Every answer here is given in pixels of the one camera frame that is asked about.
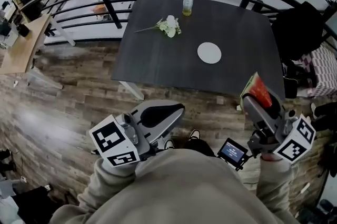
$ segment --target hand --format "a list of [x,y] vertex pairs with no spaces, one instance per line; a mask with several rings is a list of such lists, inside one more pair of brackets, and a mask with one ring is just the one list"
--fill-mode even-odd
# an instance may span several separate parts
[[273,153],[261,153],[261,158],[265,161],[280,161],[282,159]]

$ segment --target bottle with yellow liquid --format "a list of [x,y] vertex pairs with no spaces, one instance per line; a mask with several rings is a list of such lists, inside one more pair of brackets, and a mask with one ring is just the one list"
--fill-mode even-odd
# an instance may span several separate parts
[[183,15],[190,16],[192,13],[193,0],[184,0],[183,2]]

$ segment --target watermelon slice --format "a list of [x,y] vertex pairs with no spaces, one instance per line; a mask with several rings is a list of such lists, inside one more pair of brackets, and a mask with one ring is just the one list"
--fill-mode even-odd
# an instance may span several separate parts
[[253,96],[263,108],[272,106],[272,99],[258,73],[255,73],[248,81],[240,95],[240,106],[243,110],[242,97],[246,94]]

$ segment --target yellow liquid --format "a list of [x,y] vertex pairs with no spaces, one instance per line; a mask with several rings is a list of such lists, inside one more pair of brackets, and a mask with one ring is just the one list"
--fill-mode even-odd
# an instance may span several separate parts
[[192,13],[192,10],[184,10],[184,9],[183,9],[183,15],[184,15],[184,16],[190,16],[191,13]]

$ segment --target black cup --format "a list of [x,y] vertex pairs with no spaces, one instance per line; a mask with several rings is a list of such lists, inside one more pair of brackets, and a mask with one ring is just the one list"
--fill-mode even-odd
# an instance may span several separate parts
[[29,33],[29,28],[27,28],[25,25],[23,24],[19,24],[16,27],[17,31],[19,32],[19,34],[23,37],[26,37]]

